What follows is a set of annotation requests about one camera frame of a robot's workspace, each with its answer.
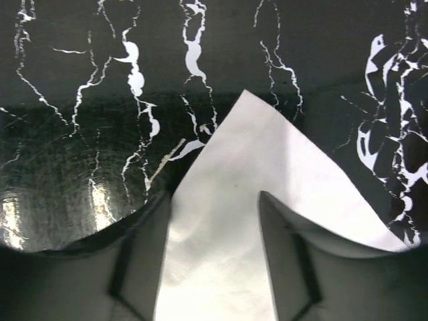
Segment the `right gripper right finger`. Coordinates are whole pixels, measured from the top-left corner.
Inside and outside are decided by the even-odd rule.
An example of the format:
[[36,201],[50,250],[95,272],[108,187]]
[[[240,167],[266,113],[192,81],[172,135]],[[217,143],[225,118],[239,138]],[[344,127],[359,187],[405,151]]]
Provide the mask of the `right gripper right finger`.
[[278,320],[426,320],[427,246],[388,252],[300,216],[266,191],[259,222]]

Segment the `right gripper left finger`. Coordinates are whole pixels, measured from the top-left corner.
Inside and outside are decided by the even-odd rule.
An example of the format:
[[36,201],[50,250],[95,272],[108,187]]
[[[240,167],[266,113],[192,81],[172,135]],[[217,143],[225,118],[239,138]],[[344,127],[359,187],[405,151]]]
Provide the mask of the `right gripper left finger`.
[[171,197],[60,250],[1,246],[2,320],[111,320],[115,303],[152,320],[171,217]]

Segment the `white printed t shirt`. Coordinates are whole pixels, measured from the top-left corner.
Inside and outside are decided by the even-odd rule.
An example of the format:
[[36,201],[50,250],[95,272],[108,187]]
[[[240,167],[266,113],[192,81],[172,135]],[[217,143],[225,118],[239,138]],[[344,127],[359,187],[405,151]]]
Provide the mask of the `white printed t shirt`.
[[243,91],[175,191],[156,320],[275,320],[258,215],[267,191],[340,236],[406,249],[344,171]]

